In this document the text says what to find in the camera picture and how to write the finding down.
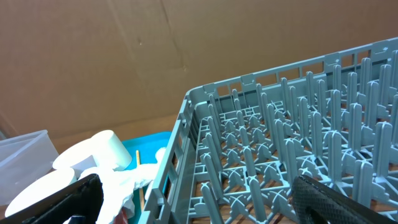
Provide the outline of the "white bowl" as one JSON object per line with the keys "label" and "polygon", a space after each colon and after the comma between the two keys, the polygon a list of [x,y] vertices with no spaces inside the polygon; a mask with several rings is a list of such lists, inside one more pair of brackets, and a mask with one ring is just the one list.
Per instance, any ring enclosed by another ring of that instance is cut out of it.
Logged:
{"label": "white bowl", "polygon": [[6,208],[5,217],[20,212],[74,182],[76,182],[75,171],[70,167],[46,174],[26,187],[11,201]]}

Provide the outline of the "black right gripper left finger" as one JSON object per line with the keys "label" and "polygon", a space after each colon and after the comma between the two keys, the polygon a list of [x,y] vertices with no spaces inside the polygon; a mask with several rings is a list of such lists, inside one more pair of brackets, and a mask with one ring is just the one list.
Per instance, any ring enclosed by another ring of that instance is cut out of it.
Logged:
{"label": "black right gripper left finger", "polygon": [[104,201],[100,177],[90,174],[33,205],[1,220],[1,224],[95,223]]}

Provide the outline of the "pink bowl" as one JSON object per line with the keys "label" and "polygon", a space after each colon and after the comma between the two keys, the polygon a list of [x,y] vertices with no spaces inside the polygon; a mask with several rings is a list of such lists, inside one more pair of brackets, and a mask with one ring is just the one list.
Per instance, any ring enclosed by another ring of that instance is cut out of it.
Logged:
{"label": "pink bowl", "polygon": [[72,168],[76,177],[80,177],[84,170],[96,167],[91,139],[85,139],[69,147],[54,160],[52,167],[56,170]]}

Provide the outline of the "white napkin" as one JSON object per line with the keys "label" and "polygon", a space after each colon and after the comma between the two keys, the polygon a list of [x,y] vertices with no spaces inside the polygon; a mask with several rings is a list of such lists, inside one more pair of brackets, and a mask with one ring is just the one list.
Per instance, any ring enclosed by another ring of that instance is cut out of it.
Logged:
{"label": "white napkin", "polygon": [[114,162],[85,169],[80,177],[90,174],[99,175],[103,189],[103,204],[99,211],[96,224],[113,223],[123,207],[134,209],[132,198],[134,191],[148,186],[152,188],[153,181],[159,170],[166,148],[160,148],[155,158],[155,164],[141,164],[133,170],[114,171],[111,166]]}

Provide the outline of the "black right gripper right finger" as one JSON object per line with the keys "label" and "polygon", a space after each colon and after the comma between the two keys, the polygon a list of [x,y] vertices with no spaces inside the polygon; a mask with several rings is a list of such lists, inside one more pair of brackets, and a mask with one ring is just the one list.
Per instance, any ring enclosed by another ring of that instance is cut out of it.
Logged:
{"label": "black right gripper right finger", "polygon": [[300,224],[394,224],[395,221],[300,175],[292,184],[292,202]]}

